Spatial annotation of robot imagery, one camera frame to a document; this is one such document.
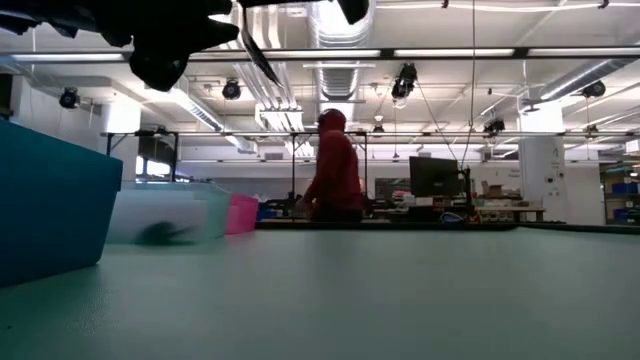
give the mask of pink container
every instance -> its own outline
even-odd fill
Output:
[[[255,230],[257,215],[257,199],[245,195],[232,194],[224,233],[226,235],[235,235]]]

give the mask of white column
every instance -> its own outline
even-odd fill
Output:
[[[140,104],[123,100],[102,106],[102,118],[106,132],[128,133],[140,130]],[[112,146],[122,138],[114,137]],[[111,151],[111,156],[124,163],[122,181],[135,181],[136,157],[138,156],[138,138],[128,136]]]
[[[521,112],[520,131],[563,132],[559,101],[536,105],[538,111]],[[541,200],[546,221],[567,220],[567,186],[564,145],[561,137],[532,137],[520,140],[522,195],[525,200]]]

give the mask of computer monitor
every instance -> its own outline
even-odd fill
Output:
[[[462,190],[458,162],[411,156],[411,193],[416,197],[457,196]]]

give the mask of light green table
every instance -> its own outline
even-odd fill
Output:
[[[108,245],[98,266],[0,289],[0,359],[640,359],[640,239],[259,231]]]

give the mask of black pants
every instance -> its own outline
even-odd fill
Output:
[[[342,222],[359,223],[362,221],[362,210],[338,209],[322,206],[314,210],[311,216],[313,222]]]

